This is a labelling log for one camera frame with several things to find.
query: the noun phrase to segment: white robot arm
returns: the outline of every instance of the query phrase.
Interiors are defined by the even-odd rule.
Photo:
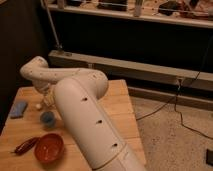
[[[49,83],[56,83],[56,108],[92,170],[145,171],[97,102],[108,88],[104,73],[83,68],[50,69],[43,58],[36,57],[21,68],[21,74],[42,93]]]

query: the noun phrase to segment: floor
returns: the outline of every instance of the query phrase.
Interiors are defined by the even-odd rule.
[[[164,102],[131,97],[136,118],[144,116]],[[187,126],[213,137],[213,111],[177,105]],[[138,121],[148,171],[212,171],[205,163],[206,149],[213,140],[180,125],[180,114],[169,104],[156,114]]]

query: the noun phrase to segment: wooden tabletop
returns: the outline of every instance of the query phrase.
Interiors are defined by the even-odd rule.
[[[28,107],[23,118],[10,119],[8,117],[5,123],[0,136],[0,170],[91,171],[75,141],[64,128],[63,121],[54,107],[51,108],[51,111],[55,113],[57,119],[55,127],[47,129],[40,123],[40,115],[44,110],[38,111],[35,105],[41,99],[42,96],[33,87],[22,87],[18,90],[14,102],[26,100]],[[109,81],[109,89],[99,102],[126,142],[132,147],[141,162],[145,164],[145,155],[126,82],[124,80]],[[50,132],[60,134],[65,144],[63,157],[57,162],[48,165],[40,164],[34,156],[34,148],[22,156],[11,153],[23,141]]]

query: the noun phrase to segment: blue cup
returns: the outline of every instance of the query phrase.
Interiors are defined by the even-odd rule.
[[[53,112],[47,111],[41,114],[40,121],[44,126],[51,128],[55,125],[56,119]]]

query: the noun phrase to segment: red bowl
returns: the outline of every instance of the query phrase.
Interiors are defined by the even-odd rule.
[[[60,135],[50,133],[41,137],[36,143],[35,157],[43,164],[59,159],[64,152],[64,142]]]

